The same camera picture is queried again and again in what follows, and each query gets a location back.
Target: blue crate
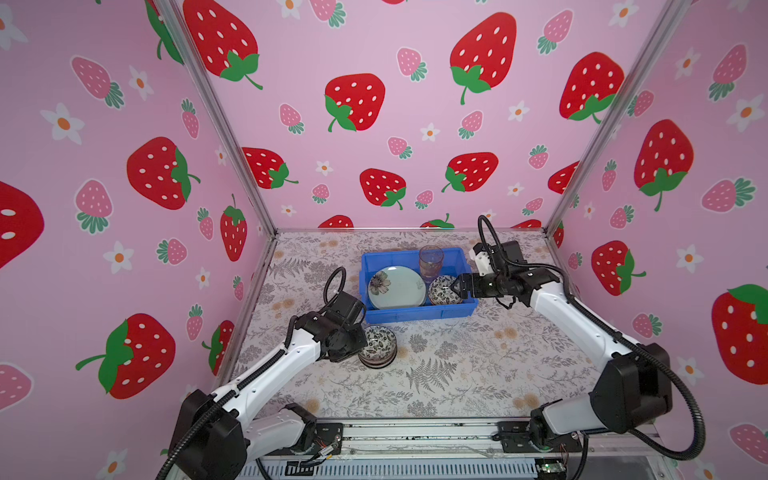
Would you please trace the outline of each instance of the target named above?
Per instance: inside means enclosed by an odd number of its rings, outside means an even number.
[[[444,248],[445,258],[442,261],[440,275],[458,276],[460,273],[471,273],[464,250],[460,248]],[[456,305],[432,305],[427,297],[424,306],[410,308],[397,308],[387,310],[375,310],[368,298],[368,283],[376,272],[388,266],[407,266],[419,273],[419,251],[407,250],[402,252],[364,253],[362,255],[362,269],[360,270],[360,298],[368,308],[366,322],[368,323],[395,323],[409,322],[411,320],[434,320],[461,318],[471,316],[477,308],[478,300],[468,298]]]

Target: red strawberry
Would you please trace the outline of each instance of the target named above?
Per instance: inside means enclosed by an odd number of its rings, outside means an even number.
[[[741,78],[746,70],[746,45],[739,44],[728,52],[712,74],[714,83],[710,85],[710,100],[725,98],[736,88],[733,83]]]
[[[214,239],[214,219],[208,215],[208,210],[200,208],[197,211],[197,221],[200,222],[200,233],[207,240]]]
[[[326,110],[333,124],[346,130],[368,130],[376,122],[384,103],[384,84],[371,73],[336,77],[326,85]]]
[[[518,25],[515,17],[499,12],[464,35],[451,51],[453,81],[461,87],[461,104],[467,88],[482,93],[500,84],[509,73]]]
[[[493,175],[498,167],[498,157],[491,152],[478,154],[463,154],[453,157],[445,170],[445,179],[449,182],[441,192],[449,186],[457,192],[473,192],[483,185]]]
[[[189,316],[187,319],[187,336],[193,342],[203,329],[203,307],[195,303],[190,308]]]
[[[592,271],[608,293],[619,296],[632,286],[633,276],[645,276],[634,272],[634,257],[627,245],[619,240],[608,242],[592,252]]]
[[[178,210],[192,192],[187,159],[174,142],[157,137],[138,148],[126,165],[128,181],[138,193],[168,210]]]
[[[37,241],[45,222],[32,198],[0,181],[0,268]]]
[[[200,122],[197,120],[196,113],[190,99],[185,98],[181,102],[181,121],[184,122],[184,126],[192,138],[197,138],[197,134],[200,133]]]
[[[725,179],[717,182],[701,197],[701,206],[707,210],[724,214],[734,207],[743,207],[754,198],[757,187],[752,180],[740,178],[736,181]]]
[[[259,46],[243,21],[214,0],[184,0],[183,9],[184,22],[205,68],[229,81],[245,77],[262,90],[248,76],[259,68]]]
[[[116,110],[125,105],[123,92],[117,82],[110,81],[107,69],[90,58],[75,55],[70,60],[72,71],[89,94],[97,100],[103,100],[108,107]]]
[[[0,412],[26,399],[34,384],[32,377],[21,368],[0,362]]]
[[[98,379],[106,393],[116,399],[130,398],[160,378],[176,356],[176,342],[153,317],[136,313],[112,331],[106,353],[79,362],[82,369],[97,359],[104,359]]]
[[[352,221],[346,215],[335,215],[322,222],[317,228],[354,228]]]
[[[568,184],[571,182],[571,178],[574,176],[574,172],[578,167],[578,162],[568,165],[566,168],[562,168],[556,171],[547,182],[547,187],[556,194],[562,195]]]
[[[659,196],[654,211],[661,208],[664,192],[677,188],[694,163],[694,147],[672,121],[656,122],[643,140],[634,165],[634,184],[649,197]]]
[[[568,120],[584,120],[611,106],[624,81],[624,71],[605,53],[593,51],[578,61],[571,70],[560,98],[560,116]]]
[[[745,382],[768,384],[768,290],[748,284],[718,296],[712,328],[726,368]]]
[[[538,53],[540,55],[549,55],[549,52],[555,50],[558,47],[558,43],[565,40],[565,37],[568,36],[573,21],[573,11],[563,10],[547,22],[544,26],[544,36],[538,39]]]
[[[366,199],[377,207],[400,206],[400,200],[406,195],[406,181],[397,174],[369,168],[360,174],[360,187]]]
[[[768,465],[768,432],[750,423],[736,425],[728,433],[733,444],[763,465]]]
[[[245,159],[248,161],[250,171],[256,178],[256,185],[269,190],[282,187],[285,182],[298,184],[298,181],[288,180],[288,165],[282,157],[265,148],[243,147]]]
[[[224,241],[224,250],[233,262],[237,262],[243,254],[245,239],[248,237],[248,224],[245,221],[243,211],[237,208],[235,196],[232,194],[232,205],[224,210],[219,222],[221,240]]]
[[[210,350],[210,353],[208,354],[208,365],[210,366],[210,371],[213,372],[214,375],[219,374],[219,367],[221,366],[222,360],[224,360],[224,354],[227,352],[227,347],[230,345],[230,339],[232,338],[234,328],[235,325],[231,321],[224,320],[221,325],[216,328],[214,336],[210,338],[210,346],[205,344],[205,340],[203,341],[203,347]]]

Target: pink strawberry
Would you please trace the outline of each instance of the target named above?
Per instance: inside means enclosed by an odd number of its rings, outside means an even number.
[[[473,111],[462,120],[462,127],[459,128],[458,135],[464,140],[469,140],[475,136],[475,132],[480,130],[481,126],[482,112],[480,110]]]
[[[712,74],[714,83],[710,85],[710,100],[725,98],[736,88],[733,83],[741,78],[746,70],[746,45],[739,44],[731,48],[728,55],[720,61]]]
[[[624,208],[616,209],[609,223],[613,228],[622,229],[627,226],[627,223],[632,223],[633,218],[634,208],[631,205],[624,205]]]
[[[196,303],[192,306],[187,319],[187,336],[193,342],[203,329],[203,307]]]
[[[175,238],[163,240],[157,245],[157,259],[163,263],[178,265],[187,258],[187,248]]]
[[[200,222],[200,233],[208,240],[214,239],[214,219],[208,215],[208,210],[200,208],[197,211],[197,221]]]
[[[26,399],[33,385],[27,372],[13,363],[0,362],[0,412]]]
[[[304,124],[301,123],[301,115],[295,108],[288,104],[280,105],[280,121],[288,127],[288,131],[294,135],[304,132]]]
[[[432,202],[432,198],[434,196],[432,195],[431,190],[424,190],[419,195],[416,196],[416,208],[419,210],[424,210],[429,206],[429,204]]]
[[[76,218],[83,231],[95,235],[109,227],[107,218],[112,215],[112,200],[100,181],[87,180],[74,196],[74,205],[80,210]]]
[[[724,179],[712,186],[703,197],[701,206],[707,210],[724,214],[734,207],[743,207],[754,198],[757,187],[751,180],[740,178],[736,181]]]
[[[410,77],[411,81],[421,81],[427,75],[427,64],[422,61],[422,54],[412,48],[400,48],[397,51],[397,65],[400,73]]]
[[[312,200],[317,204],[324,204],[328,201],[329,196],[330,192],[328,191],[328,186],[325,184],[320,184],[312,189]]]
[[[528,159],[528,163],[536,170],[544,168],[547,160],[549,160],[549,154],[544,145],[536,145],[529,155],[531,155],[531,158]]]
[[[386,144],[389,146],[389,153],[399,156],[403,160],[410,158],[411,155],[413,155],[413,150],[403,138],[390,137],[389,140],[386,141]]]
[[[614,186],[616,181],[616,160],[611,158],[607,164],[605,164],[605,172],[603,173],[603,191],[609,191]]]

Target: strawberry wallpaper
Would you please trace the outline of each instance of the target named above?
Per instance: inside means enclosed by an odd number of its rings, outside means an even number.
[[[664,4],[177,1],[289,228],[540,227]]]
[[[765,18],[765,2],[690,7],[558,243],[589,306],[659,342],[696,396],[707,446],[677,478],[768,478]],[[692,428],[674,401],[656,425],[679,450]]]
[[[266,236],[181,62],[152,1],[0,0],[3,477],[153,478],[214,383]]]

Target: strawberry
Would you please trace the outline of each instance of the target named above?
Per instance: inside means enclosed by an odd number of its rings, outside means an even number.
[[[449,182],[441,192],[449,186],[457,192],[473,192],[483,185],[493,175],[498,167],[498,157],[491,152],[463,154],[453,157],[445,170],[445,179]]]
[[[768,290],[747,284],[718,296],[712,328],[726,368],[745,382],[768,384]]]
[[[634,208],[632,208],[631,205],[624,205],[624,208],[617,208],[613,215],[611,215],[611,219],[609,220],[609,224],[613,228],[622,229],[627,226],[627,223],[632,223],[632,219],[634,218]]]
[[[739,178],[734,181],[726,178],[714,184],[701,197],[701,206],[724,214],[734,207],[741,208],[752,201],[755,190],[757,187],[752,185],[752,180]]]
[[[445,214],[445,220],[436,219],[422,223],[421,228],[454,228],[453,223],[448,223],[450,216],[451,214]]]
[[[107,338],[106,353],[79,362],[82,369],[94,360],[104,359],[98,380],[115,399],[128,399],[159,379],[176,356],[176,342],[153,317],[136,313],[128,317]]]
[[[232,194],[232,205],[224,210],[219,222],[221,240],[224,242],[224,250],[233,262],[237,262],[243,254],[245,239],[248,237],[248,224],[245,221],[243,211],[237,208],[235,195]]]
[[[400,73],[410,77],[411,81],[421,81],[426,78],[427,64],[422,61],[422,54],[412,48],[400,48],[397,51],[397,65]]]
[[[187,159],[174,142],[157,137],[138,148],[126,165],[128,181],[138,193],[168,210],[178,210],[192,192]]]
[[[627,245],[619,240],[600,245],[592,252],[592,271],[608,293],[619,296],[632,286],[633,276],[645,276],[634,272],[634,257]]]
[[[451,51],[453,81],[461,87],[461,104],[469,89],[482,93],[500,84],[509,73],[518,25],[515,17],[499,12],[470,30]]]
[[[649,197],[659,196],[654,211],[661,208],[664,192],[680,185],[694,163],[694,147],[672,121],[656,122],[643,140],[634,165],[634,184]]]
[[[577,62],[560,98],[560,116],[581,121],[611,106],[624,71],[605,53],[593,51]]]
[[[200,133],[200,122],[197,120],[196,113],[190,99],[185,98],[181,102],[181,121],[184,122],[184,126],[192,138],[197,138],[197,134]]]
[[[538,39],[538,53],[540,55],[549,55],[549,52],[555,50],[558,47],[558,43],[565,40],[565,37],[568,36],[573,21],[573,11],[563,10],[547,22],[544,26],[544,36]]]
[[[70,59],[72,71],[80,79],[85,90],[108,107],[120,110],[125,105],[123,92],[117,82],[110,82],[107,69],[90,58],[75,55]]]
[[[346,215],[336,215],[322,222],[317,228],[354,228],[352,221]]]
[[[259,68],[259,45],[243,21],[214,0],[184,0],[183,10],[205,68],[229,81],[245,77],[262,90],[248,76]]]
[[[0,412],[26,399],[34,384],[32,377],[21,368],[0,362]]]
[[[37,241],[45,222],[32,198],[0,181],[0,268]]]
[[[408,142],[402,138],[390,137],[389,140],[386,141],[386,144],[389,146],[389,153],[400,157],[403,160],[410,158],[411,155],[413,155],[413,150],[408,145]]]
[[[627,108],[627,115],[630,117],[640,117],[654,103],[654,93],[643,90],[639,95],[635,95]]]
[[[298,181],[288,180],[288,165],[282,157],[265,148],[243,147],[245,159],[250,171],[256,178],[256,185],[269,190],[282,187],[286,182],[298,184]]]
[[[406,181],[397,174],[369,168],[360,174],[360,187],[366,199],[377,207],[400,206],[400,200],[406,195]]]
[[[326,110],[333,124],[346,130],[368,130],[376,122],[382,109],[385,93],[384,84],[371,73],[336,77],[326,85]]]
[[[605,164],[605,172],[603,172],[603,191],[607,192],[614,186],[616,181],[616,160],[611,158],[608,163]]]
[[[419,210],[424,210],[429,206],[429,204],[432,202],[432,199],[434,198],[434,194],[432,194],[431,190],[424,190],[419,195],[416,196],[416,208]]]
[[[480,110],[473,111],[462,120],[462,127],[459,128],[458,135],[464,140],[469,140],[475,136],[475,132],[480,130],[481,126],[482,112]]]
[[[187,319],[187,336],[193,342],[203,329],[203,307],[195,303],[190,308],[189,316]]]
[[[80,210],[76,218],[83,231],[95,235],[109,227],[107,218],[112,215],[112,200],[100,181],[86,180],[74,196],[74,205]]]
[[[280,121],[288,127],[288,131],[294,135],[304,132],[304,124],[301,123],[301,115],[295,108],[288,104],[280,105]]]
[[[231,321],[224,320],[221,325],[216,328],[214,336],[210,338],[210,346],[206,345],[205,340],[203,340],[203,348],[210,350],[210,353],[208,354],[208,365],[210,366],[210,371],[213,372],[214,375],[219,374],[219,367],[221,366],[221,361],[224,360],[224,354],[227,352],[227,347],[230,344],[234,328],[235,325]]]
[[[661,334],[662,325],[663,323],[659,321],[659,317],[654,316],[653,313],[649,313],[648,315],[641,313],[632,320],[632,328],[634,328],[634,331],[647,339],[659,336]]]
[[[710,100],[718,101],[728,96],[736,88],[733,83],[741,78],[746,70],[746,45],[739,44],[730,49],[712,74],[714,83],[710,85]]]
[[[568,165],[566,168],[562,168],[556,171],[547,182],[547,187],[556,194],[562,195],[568,184],[571,182],[571,178],[574,176],[574,172],[578,167],[578,162]]]
[[[728,433],[733,444],[763,465],[768,465],[768,432],[750,423],[736,425]]]

